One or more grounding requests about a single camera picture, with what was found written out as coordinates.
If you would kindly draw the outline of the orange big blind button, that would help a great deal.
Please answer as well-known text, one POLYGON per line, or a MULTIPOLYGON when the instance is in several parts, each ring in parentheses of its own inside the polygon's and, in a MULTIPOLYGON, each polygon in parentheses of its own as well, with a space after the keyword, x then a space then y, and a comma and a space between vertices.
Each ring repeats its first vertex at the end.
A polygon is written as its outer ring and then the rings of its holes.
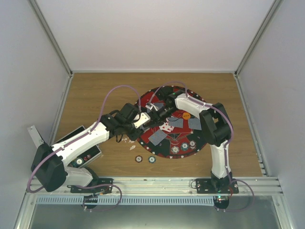
POLYGON ((188 113, 188 112, 184 112, 183 115, 182 115, 182 118, 183 118, 184 120, 188 120, 188 119, 191 118, 191 114, 188 113))

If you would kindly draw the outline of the red black chip stack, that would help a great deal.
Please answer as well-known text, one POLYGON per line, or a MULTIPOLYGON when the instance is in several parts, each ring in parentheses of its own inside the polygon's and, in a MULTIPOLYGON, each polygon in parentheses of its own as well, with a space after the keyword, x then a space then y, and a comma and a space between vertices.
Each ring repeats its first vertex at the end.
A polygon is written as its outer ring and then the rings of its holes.
POLYGON ((142 162, 142 157, 141 156, 137 156, 135 158, 135 161, 138 162, 138 163, 142 162))

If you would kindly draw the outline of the purple chips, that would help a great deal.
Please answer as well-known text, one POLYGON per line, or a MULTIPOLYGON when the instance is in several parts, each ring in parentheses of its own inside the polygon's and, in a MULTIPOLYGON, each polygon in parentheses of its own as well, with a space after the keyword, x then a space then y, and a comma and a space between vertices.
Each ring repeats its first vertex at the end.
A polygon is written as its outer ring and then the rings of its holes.
POLYGON ((172 148, 171 148, 171 153, 173 154, 173 155, 176 155, 176 154, 178 154, 180 152, 180 148, 178 147, 178 146, 173 146, 172 148))

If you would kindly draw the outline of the dealt blue playing card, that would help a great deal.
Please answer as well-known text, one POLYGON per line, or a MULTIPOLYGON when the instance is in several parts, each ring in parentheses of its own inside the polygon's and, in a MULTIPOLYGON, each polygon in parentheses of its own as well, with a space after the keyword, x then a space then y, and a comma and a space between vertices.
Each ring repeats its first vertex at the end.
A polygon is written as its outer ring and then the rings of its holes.
POLYGON ((192 130, 202 130, 201 122, 198 118, 190 118, 188 120, 188 127, 192 130))

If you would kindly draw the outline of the teal chips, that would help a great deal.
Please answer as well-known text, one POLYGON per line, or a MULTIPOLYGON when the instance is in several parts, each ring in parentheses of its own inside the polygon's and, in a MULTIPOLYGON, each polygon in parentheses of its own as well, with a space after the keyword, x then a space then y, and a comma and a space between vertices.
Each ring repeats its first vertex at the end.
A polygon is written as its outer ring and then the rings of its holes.
POLYGON ((189 149, 189 144, 186 143, 186 142, 183 142, 183 143, 181 144, 181 150, 182 150, 182 151, 187 151, 188 149, 189 149))

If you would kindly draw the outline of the teal blue chip stack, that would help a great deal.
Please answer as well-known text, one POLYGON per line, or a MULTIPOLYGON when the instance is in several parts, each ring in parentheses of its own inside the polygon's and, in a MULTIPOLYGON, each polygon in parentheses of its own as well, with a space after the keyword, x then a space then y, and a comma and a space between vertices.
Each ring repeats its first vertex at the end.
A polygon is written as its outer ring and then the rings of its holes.
POLYGON ((148 160, 149 160, 150 163, 155 163, 156 158, 155 158, 154 156, 150 156, 150 157, 148 158, 148 160))

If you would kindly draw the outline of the red chips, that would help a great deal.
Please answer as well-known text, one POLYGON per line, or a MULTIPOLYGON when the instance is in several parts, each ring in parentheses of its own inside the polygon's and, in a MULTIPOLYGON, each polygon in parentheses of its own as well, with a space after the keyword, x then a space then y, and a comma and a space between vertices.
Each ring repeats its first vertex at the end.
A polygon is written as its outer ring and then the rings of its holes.
POLYGON ((196 142, 195 141, 190 141, 189 145, 190 145, 190 148, 195 148, 196 147, 196 142))

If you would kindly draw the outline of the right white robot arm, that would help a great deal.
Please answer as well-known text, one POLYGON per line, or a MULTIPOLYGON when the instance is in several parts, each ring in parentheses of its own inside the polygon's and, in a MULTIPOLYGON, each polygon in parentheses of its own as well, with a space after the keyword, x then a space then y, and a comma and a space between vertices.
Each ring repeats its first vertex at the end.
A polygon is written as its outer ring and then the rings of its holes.
POLYGON ((228 147, 234 136, 233 126, 221 103, 210 104, 190 96, 186 89, 163 96, 165 106, 157 109, 152 99, 163 87, 151 96, 146 107, 152 111, 152 120, 157 124, 176 110, 184 110, 200 120, 201 130, 210 145, 212 155, 211 188, 216 193, 224 192, 232 182, 228 147))

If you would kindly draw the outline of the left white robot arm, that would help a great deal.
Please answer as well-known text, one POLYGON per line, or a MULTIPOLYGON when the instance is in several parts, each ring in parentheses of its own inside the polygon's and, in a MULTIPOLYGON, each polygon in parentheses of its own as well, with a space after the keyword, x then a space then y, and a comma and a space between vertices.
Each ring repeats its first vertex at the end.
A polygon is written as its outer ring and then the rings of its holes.
POLYGON ((70 167, 69 164, 88 149, 115 135, 136 139, 142 132, 141 127, 149 120, 146 112, 127 103, 115 115, 102 115, 90 127, 61 143, 52 146, 41 144, 31 166, 31 176, 36 177, 48 192, 70 185, 82 186, 86 192, 92 193, 98 188, 98 180, 89 170, 70 167))

